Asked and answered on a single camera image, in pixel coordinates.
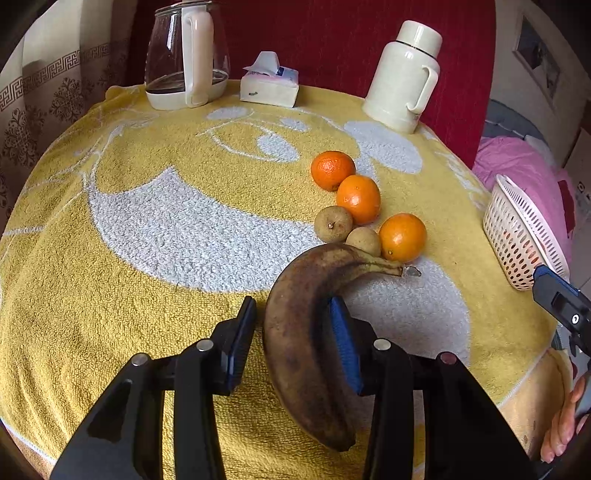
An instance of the tissue box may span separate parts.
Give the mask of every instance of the tissue box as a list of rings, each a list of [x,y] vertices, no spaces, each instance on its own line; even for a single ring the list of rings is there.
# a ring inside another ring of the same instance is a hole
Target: tissue box
[[[296,102],[298,71],[279,66],[277,54],[262,51],[256,62],[246,67],[240,80],[240,100],[291,108]]]

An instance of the black robotic claw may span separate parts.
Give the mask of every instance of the black robotic claw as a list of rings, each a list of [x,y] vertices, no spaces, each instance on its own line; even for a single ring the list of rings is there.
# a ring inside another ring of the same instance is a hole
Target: black robotic claw
[[[256,322],[246,297],[238,316],[181,354],[152,360],[137,353],[82,421],[51,480],[161,480],[164,391],[174,390],[178,480],[224,480],[212,395],[241,381]]]
[[[340,297],[331,300],[330,318],[348,383],[360,395],[375,394],[363,480],[391,479],[394,472],[412,478],[413,390],[423,391],[425,480],[536,478],[511,428],[456,355],[409,355],[352,318]]]

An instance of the banana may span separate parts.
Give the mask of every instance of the banana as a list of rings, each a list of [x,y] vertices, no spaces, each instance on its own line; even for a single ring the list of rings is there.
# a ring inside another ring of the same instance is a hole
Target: banana
[[[324,368],[322,314],[340,288],[369,272],[400,277],[405,268],[346,244],[314,247],[279,275],[265,308],[265,359],[281,404],[308,435],[339,452],[355,444],[355,430]]]

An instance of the red wall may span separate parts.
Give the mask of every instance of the red wall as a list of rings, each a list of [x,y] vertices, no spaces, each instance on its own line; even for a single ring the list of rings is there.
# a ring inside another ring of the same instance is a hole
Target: red wall
[[[127,81],[142,83],[156,8],[142,0],[132,32]],[[404,20],[443,36],[439,83],[421,120],[469,167],[474,163],[495,59],[494,0],[226,0],[222,2],[231,77],[261,50],[300,72],[300,84],[364,97],[381,51]]]

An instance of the patterned curtain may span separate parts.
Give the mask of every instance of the patterned curtain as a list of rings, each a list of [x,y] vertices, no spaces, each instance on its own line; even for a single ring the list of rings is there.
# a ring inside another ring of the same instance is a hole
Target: patterned curtain
[[[0,73],[0,232],[33,167],[121,85],[137,0],[58,0]]]

